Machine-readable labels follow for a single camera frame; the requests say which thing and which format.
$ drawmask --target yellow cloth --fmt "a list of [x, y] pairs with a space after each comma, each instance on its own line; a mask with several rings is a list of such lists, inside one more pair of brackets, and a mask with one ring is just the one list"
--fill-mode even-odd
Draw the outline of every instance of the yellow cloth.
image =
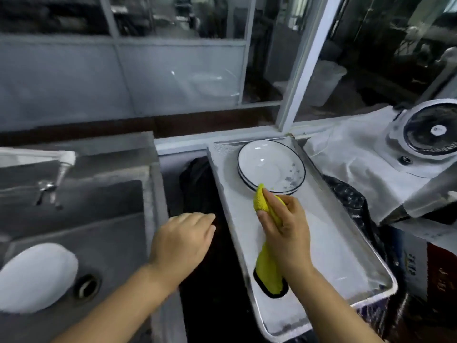
[[[271, 215], [277, 227], [281, 227], [283, 222], [276, 213], [268, 205], [265, 197], [263, 196], [262, 188], [263, 184], [260, 184], [255, 192], [254, 196], [254, 210], [264, 210]], [[257, 262], [255, 263], [254, 270], [254, 279], [259, 284], [262, 291], [269, 297], [276, 299], [283, 297], [289, 290], [289, 285], [286, 280], [279, 273], [276, 262], [272, 258], [268, 246], [263, 245], [262, 250], [257, 257]]]

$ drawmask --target person's left hand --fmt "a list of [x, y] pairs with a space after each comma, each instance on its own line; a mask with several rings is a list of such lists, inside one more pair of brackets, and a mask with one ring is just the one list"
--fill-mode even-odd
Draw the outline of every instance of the person's left hand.
[[184, 213], [168, 219], [155, 234], [149, 262], [170, 290], [202, 262], [213, 240], [214, 214]]

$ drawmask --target plate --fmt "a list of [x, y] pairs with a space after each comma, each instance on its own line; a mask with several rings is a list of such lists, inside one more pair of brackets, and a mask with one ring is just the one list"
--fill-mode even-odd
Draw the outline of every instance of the plate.
[[0, 271], [0, 311], [35, 313], [60, 299], [72, 286], [78, 259], [60, 244], [24, 250]]
[[288, 146], [270, 140], [245, 144], [238, 153], [238, 171], [253, 190], [261, 183], [275, 194], [290, 195], [303, 184], [306, 170]]

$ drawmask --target stainless steel sink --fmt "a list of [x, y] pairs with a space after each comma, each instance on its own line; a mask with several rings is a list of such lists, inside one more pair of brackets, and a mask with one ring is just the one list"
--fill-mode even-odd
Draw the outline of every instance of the stainless steel sink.
[[[167, 219], [155, 149], [109, 147], [92, 154], [90, 142], [100, 145], [97, 140], [87, 140], [83, 148], [64, 145], [80, 154], [57, 190], [61, 210], [33, 204], [37, 182], [54, 178], [58, 163], [0, 169], [0, 266], [33, 245], [54, 242], [77, 256], [77, 280], [92, 277], [83, 295], [73, 287], [35, 314], [0, 313], [2, 342], [49, 342], [76, 323], [146, 262], [155, 228]], [[163, 317], [159, 313], [156, 323]], [[154, 318], [132, 342], [151, 341], [151, 322]]]

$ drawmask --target white tray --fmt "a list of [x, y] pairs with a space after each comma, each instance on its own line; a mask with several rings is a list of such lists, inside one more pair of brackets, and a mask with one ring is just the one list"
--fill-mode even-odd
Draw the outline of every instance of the white tray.
[[[306, 168], [305, 181], [294, 196], [306, 210], [316, 268], [355, 308], [394, 294], [397, 281], [392, 272], [296, 140], [275, 140], [294, 150]], [[247, 142], [210, 144], [208, 156], [257, 324], [267, 340], [280, 343], [310, 330], [311, 324], [291, 290], [280, 299], [271, 299], [253, 278], [265, 235], [254, 211], [254, 192], [237, 172], [238, 152]]]

